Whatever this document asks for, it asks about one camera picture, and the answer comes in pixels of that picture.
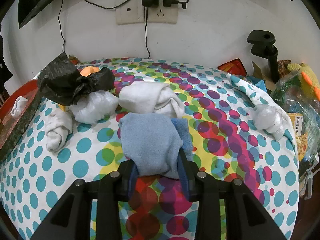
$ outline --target crumpled white cloth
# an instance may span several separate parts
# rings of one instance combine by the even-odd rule
[[[26,99],[24,97],[18,97],[13,105],[12,110],[11,110],[11,116],[13,118],[18,118],[21,115],[21,113],[23,112],[27,103],[28,103],[28,99]]]
[[[69,133],[72,133],[72,130],[72,117],[67,112],[62,111],[60,108],[51,112],[45,123],[47,150],[60,150],[65,145],[67,136]]]
[[[184,115],[184,104],[168,83],[135,81],[122,88],[119,105],[137,114],[157,113],[170,118]]]
[[[253,124],[258,130],[272,133],[276,141],[284,135],[285,120],[279,109],[269,105],[256,105],[253,112]]]
[[[93,124],[105,115],[113,115],[118,107],[118,98],[109,91],[99,90],[91,92],[86,98],[80,98],[77,105],[69,106],[75,120]]]

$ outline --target black plastic bag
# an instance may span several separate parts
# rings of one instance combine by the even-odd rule
[[[91,92],[113,89],[114,80],[112,71],[107,67],[87,77],[81,76],[63,52],[41,71],[37,84],[42,96],[60,105],[70,106]]]

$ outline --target black cable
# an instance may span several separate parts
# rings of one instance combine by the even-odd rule
[[[58,15],[58,21],[59,21],[59,25],[60,25],[60,34],[61,34],[61,37],[63,39],[62,52],[64,52],[65,51],[65,46],[66,46],[66,39],[63,37],[62,29],[61,29],[61,22],[60,22],[60,13],[61,13],[62,5],[63,5],[63,0],[62,0],[62,3],[61,3],[59,15]]]
[[[114,6],[114,7],[103,7],[103,6],[101,6],[101,5],[98,5],[98,4],[96,4],[96,3],[90,2],[90,1],[88,1],[88,0],[84,0],[84,1],[86,1],[87,3],[90,3],[90,4],[92,4],[92,5],[98,6],[98,7],[102,8],[102,9],[111,10],[111,9],[116,9],[116,8],[118,8],[118,7],[123,6],[124,4],[126,4],[127,2],[129,2],[130,0],[126,0],[126,1],[124,1],[123,3],[121,3],[121,4],[117,5],[117,6]]]
[[[146,7],[146,48],[147,48],[147,51],[149,53],[149,57],[148,58],[150,58],[150,51],[149,51],[148,45],[147,45],[147,43],[148,43],[148,39],[147,39],[147,23],[148,23],[148,7]]]

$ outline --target folded white sock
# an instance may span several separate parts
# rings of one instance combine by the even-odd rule
[[[137,114],[157,113],[182,118],[184,104],[168,83],[133,82],[122,88],[119,105]]]
[[[50,113],[45,123],[47,150],[60,150],[65,145],[67,136],[72,132],[72,128],[72,118],[68,113],[62,111],[60,108]]]
[[[26,99],[24,97],[18,97],[13,105],[12,110],[11,110],[11,116],[13,118],[18,118],[21,115],[21,113],[23,112],[27,103],[28,103],[28,99]]]

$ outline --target metal screw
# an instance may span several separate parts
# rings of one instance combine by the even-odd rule
[[[113,171],[110,173],[110,177],[112,178],[117,178],[119,177],[119,175],[120,175],[119,171]]]
[[[241,179],[234,179],[233,183],[237,186],[240,186],[242,184],[242,180]]]
[[[85,183],[85,181],[83,179],[76,179],[74,183],[76,186],[81,186]]]
[[[199,171],[199,172],[197,173],[197,176],[198,176],[199,178],[205,178],[205,176],[207,176],[207,174],[206,174],[204,171]]]

